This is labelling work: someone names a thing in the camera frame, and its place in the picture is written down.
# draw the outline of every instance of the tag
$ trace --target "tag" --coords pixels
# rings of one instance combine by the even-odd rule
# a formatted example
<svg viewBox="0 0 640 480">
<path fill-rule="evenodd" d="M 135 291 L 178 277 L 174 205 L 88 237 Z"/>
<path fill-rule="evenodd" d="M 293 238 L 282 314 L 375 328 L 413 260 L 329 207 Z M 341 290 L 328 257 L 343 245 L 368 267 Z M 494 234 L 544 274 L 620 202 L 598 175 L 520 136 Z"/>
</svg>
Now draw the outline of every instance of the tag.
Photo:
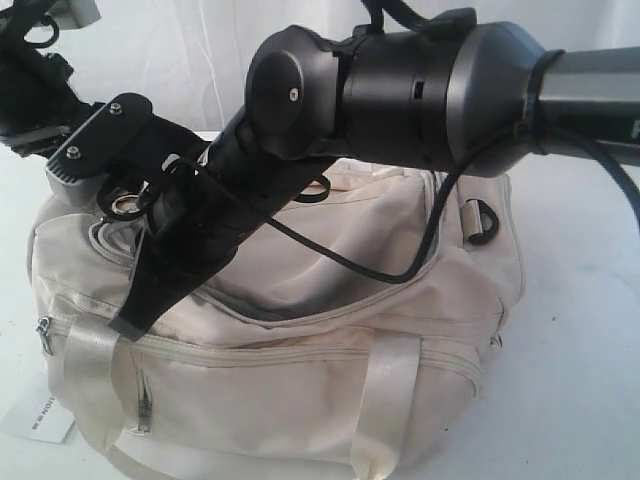
<svg viewBox="0 0 640 480">
<path fill-rule="evenodd" d="M 63 443 L 73 422 L 73 414 L 51 395 L 47 376 L 40 373 L 2 419 L 0 431 L 29 440 Z"/>
</svg>

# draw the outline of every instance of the white wall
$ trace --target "white wall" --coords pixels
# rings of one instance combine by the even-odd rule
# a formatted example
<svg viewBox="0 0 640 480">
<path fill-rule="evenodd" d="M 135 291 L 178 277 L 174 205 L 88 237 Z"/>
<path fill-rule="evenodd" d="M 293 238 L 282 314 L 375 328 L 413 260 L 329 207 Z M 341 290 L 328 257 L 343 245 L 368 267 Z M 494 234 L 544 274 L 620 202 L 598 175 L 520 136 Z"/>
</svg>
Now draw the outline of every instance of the white wall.
<svg viewBox="0 0 640 480">
<path fill-rule="evenodd" d="M 332 38 L 367 21 L 359 0 L 98 0 L 103 20 L 64 32 L 56 50 L 76 68 L 87 101 L 123 91 L 150 97 L 158 114 L 192 129 L 219 129 L 242 104 L 260 43 L 290 24 Z M 473 6 L 480 21 L 521 24 L 547 48 L 640 43 L 636 0 L 410 0 L 434 16 Z M 389 29 L 397 29 L 387 22 Z"/>
</svg>

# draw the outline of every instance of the robotic arm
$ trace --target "robotic arm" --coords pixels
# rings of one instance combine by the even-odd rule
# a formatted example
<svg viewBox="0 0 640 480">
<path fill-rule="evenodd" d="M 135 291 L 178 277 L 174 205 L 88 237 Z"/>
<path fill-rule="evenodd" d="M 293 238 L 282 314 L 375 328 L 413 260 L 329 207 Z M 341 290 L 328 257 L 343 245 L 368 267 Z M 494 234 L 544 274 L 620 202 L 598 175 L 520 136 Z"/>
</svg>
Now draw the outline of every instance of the robotic arm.
<svg viewBox="0 0 640 480">
<path fill-rule="evenodd" d="M 24 41 L 52 3 L 16 0 L 0 13 L 0 135 L 48 157 L 52 189 L 68 203 L 95 197 L 111 220 L 144 218 L 129 294 L 110 323 L 132 340 L 264 223 L 313 247 L 272 216 L 326 198 L 322 173 L 341 157 L 450 173 L 404 274 L 320 250 L 389 283 L 417 272 L 460 175 L 495 176 L 528 153 L 602 160 L 640 218 L 637 186 L 614 160 L 640 166 L 640 47 L 546 52 L 514 24 L 477 25 L 473 9 L 426 20 L 400 0 L 363 0 L 371 24 L 344 41 L 297 26 L 267 39 L 245 106 L 209 144 L 139 95 L 81 103 L 62 57 Z M 383 9 L 408 31 L 384 33 Z M 327 192 L 301 195 L 313 182 Z"/>
</svg>

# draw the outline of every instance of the bag handle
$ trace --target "bag handle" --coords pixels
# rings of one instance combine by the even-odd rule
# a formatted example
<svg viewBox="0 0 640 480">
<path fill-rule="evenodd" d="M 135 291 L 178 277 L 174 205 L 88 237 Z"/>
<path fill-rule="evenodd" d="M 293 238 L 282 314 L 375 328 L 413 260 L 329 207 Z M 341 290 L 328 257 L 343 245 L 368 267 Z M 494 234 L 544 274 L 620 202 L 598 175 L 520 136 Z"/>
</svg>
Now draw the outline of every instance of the bag handle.
<svg viewBox="0 0 640 480">
<path fill-rule="evenodd" d="M 129 478 L 178 480 L 115 447 L 124 428 L 124 409 L 113 381 L 120 335 L 100 320 L 81 317 L 71 327 L 63 358 L 63 382 L 76 424 L 86 442 Z"/>
<path fill-rule="evenodd" d="M 351 443 L 359 480 L 384 480 L 398 466 L 409 425 L 422 338 L 377 330 L 369 354 L 360 417 Z"/>
</svg>

